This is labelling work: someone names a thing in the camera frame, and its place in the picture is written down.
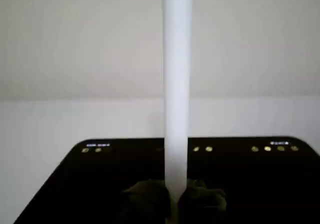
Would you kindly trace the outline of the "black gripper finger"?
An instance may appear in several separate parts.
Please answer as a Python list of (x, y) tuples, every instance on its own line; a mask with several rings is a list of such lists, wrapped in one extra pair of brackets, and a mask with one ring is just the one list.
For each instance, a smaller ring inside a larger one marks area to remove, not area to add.
[(135, 183), (121, 193), (123, 224), (164, 224), (171, 216), (170, 194), (163, 180)]
[(188, 179), (178, 202), (180, 224), (223, 224), (226, 212), (224, 190), (210, 189), (201, 180)]

